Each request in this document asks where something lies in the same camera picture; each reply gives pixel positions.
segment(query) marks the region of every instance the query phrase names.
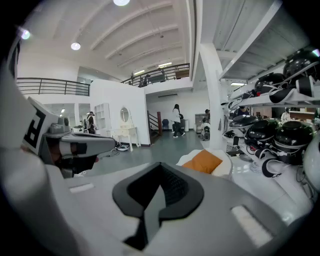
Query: gray floor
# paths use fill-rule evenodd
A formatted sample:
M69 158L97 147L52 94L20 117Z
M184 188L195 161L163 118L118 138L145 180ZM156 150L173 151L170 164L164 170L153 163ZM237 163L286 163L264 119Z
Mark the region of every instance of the gray floor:
M171 132L164 131L162 137L150 147L137 148L134 145L133 152L128 150L111 157L103 157L111 155L110 152L98 155L99 162L95 163L91 170L87 170L84 176L113 173L151 162L176 164L183 155L204 148L198 135L192 130L186 132L184 136L172 137Z

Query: oval mirror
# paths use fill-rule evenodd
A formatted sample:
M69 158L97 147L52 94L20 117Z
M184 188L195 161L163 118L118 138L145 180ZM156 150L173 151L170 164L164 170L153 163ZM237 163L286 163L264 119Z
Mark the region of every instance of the oval mirror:
M129 111L125 107L121 108L120 117L121 117L122 121L124 121L124 122L128 121L128 119L129 119Z

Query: balcony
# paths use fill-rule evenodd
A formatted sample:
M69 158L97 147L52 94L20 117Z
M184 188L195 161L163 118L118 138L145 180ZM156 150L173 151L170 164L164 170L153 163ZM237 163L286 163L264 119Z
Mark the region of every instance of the balcony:
M18 77L17 87L24 95L31 94L63 94L63 95L90 95L90 84L76 81L41 78Z
M169 80L179 80L181 78L189 77L189 71L189 63L159 67L156 70L132 76L121 83L142 88L155 83L164 83Z

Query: orange cushion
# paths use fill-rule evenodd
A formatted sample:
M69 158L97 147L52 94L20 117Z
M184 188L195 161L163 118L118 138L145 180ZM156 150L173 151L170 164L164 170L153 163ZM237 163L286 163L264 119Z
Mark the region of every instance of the orange cushion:
M222 160L205 149L198 153L192 160L186 162L183 167L193 169L195 171L211 174Z

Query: staircase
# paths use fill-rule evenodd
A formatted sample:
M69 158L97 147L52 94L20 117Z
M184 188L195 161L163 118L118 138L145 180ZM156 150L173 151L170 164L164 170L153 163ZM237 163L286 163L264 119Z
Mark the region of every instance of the staircase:
M161 113L157 112L154 116L147 111L150 143L154 144L156 140L162 136Z

